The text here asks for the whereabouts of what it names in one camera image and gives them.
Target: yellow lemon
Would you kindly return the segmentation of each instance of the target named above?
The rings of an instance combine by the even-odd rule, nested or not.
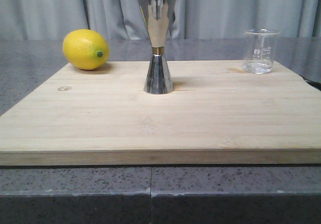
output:
[[[64,39],[62,50],[74,66],[92,70],[100,67],[109,57],[109,46],[96,31],[79,29],[70,32]]]

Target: curtain fold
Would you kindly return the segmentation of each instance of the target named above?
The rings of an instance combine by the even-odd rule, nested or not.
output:
[[[173,39],[238,38],[251,28],[321,36],[321,0],[176,0]],[[0,40],[62,39],[90,28],[106,39],[148,38],[138,0],[0,0]]]

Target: water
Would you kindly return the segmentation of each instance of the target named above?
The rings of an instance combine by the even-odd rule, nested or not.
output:
[[[243,70],[256,74],[269,73],[272,70],[271,60],[245,60]]]

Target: jigger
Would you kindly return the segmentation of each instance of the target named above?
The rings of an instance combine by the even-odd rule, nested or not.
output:
[[[152,47],[144,91],[165,94],[173,91],[164,54],[167,32],[173,20],[175,0],[138,0]]]

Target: gray countertop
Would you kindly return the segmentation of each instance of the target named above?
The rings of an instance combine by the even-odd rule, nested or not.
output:
[[[110,40],[109,45],[109,61],[149,60],[148,40]],[[61,48],[62,40],[0,42],[0,115],[67,63]],[[243,50],[243,39],[166,43],[169,61],[237,60]],[[321,82],[321,38],[280,38],[275,59]],[[320,165],[0,167],[0,223],[211,223],[213,218],[216,223],[321,223],[320,198]],[[238,202],[243,209],[222,212]],[[202,203],[207,207],[200,208]],[[277,212],[273,203],[283,214],[266,218],[265,213]],[[195,210],[188,211],[189,205]],[[253,205],[261,208],[254,215],[246,211]],[[286,205],[293,210],[285,211]],[[309,214],[302,214],[307,209]],[[57,218],[57,213],[65,214]]]

